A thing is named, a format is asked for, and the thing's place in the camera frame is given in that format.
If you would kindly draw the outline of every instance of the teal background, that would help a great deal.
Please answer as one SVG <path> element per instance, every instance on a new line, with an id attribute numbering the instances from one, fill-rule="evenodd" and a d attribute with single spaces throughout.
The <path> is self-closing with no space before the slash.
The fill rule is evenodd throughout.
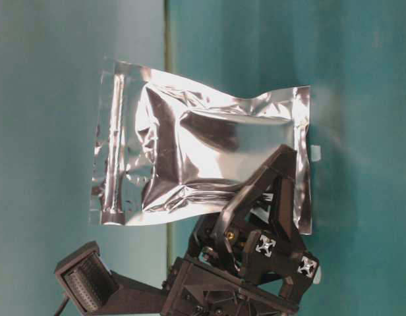
<path id="1" fill-rule="evenodd" d="M 0 315 L 53 315 L 53 270 L 90 240 L 113 270 L 165 278 L 164 225 L 88 225 L 103 57 L 163 69 L 163 37 L 159 0 L 0 0 Z"/>
<path id="2" fill-rule="evenodd" d="M 324 278 L 299 315 L 406 315 L 406 1 L 172 0 L 168 17 L 177 74 L 240 97 L 312 86 L 304 239 Z"/>
<path id="3" fill-rule="evenodd" d="M 324 278 L 299 315 L 406 315 L 406 0 L 170 0 L 167 15 L 177 74 L 241 97 L 312 85 L 305 240 Z M 0 0 L 0 315 L 52 315 L 55 264 L 89 240 L 160 285 L 165 226 L 88 226 L 87 210 L 103 56 L 163 69 L 163 51 L 163 1 Z M 171 256 L 194 221 L 173 224 Z"/>

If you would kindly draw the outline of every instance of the brass screw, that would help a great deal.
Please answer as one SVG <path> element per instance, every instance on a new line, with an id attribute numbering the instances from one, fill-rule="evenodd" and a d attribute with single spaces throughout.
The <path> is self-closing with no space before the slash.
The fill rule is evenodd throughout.
<path id="1" fill-rule="evenodd" d="M 234 237 L 235 237 L 235 234 L 233 232 L 227 232 L 228 240 L 232 240 L 232 239 L 234 239 Z"/>

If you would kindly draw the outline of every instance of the bolt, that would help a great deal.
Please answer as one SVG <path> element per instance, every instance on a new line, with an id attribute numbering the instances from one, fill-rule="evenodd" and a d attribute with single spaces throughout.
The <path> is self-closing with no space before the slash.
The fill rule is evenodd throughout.
<path id="1" fill-rule="evenodd" d="M 235 237 L 235 234 L 233 232 L 227 232 L 228 240 L 232 240 L 232 239 L 234 239 L 234 237 Z"/>
<path id="2" fill-rule="evenodd" d="M 171 289 L 171 287 L 169 286 L 169 284 L 166 281 L 162 282 L 162 288 L 164 288 L 165 290 L 168 290 L 168 291 Z"/>

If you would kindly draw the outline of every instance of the black cable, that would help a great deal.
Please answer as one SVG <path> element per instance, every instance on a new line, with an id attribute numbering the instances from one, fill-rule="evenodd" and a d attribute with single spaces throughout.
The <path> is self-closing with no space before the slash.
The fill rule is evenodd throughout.
<path id="1" fill-rule="evenodd" d="M 63 312 L 65 306 L 67 305 L 67 303 L 69 302 L 70 298 L 67 296 L 67 293 L 64 292 L 64 300 L 61 303 L 61 305 L 59 306 L 58 310 L 55 312 L 55 316 L 60 316 L 60 314 Z"/>

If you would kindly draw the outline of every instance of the crinkled foil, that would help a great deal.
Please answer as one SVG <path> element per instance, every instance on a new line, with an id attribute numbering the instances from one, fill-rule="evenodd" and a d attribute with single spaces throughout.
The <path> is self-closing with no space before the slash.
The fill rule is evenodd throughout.
<path id="1" fill-rule="evenodd" d="M 91 221 L 147 225 L 219 212 L 287 144 L 297 150 L 295 223 L 310 234 L 309 114 L 308 86 L 240 99 L 170 73 L 106 60 Z"/>

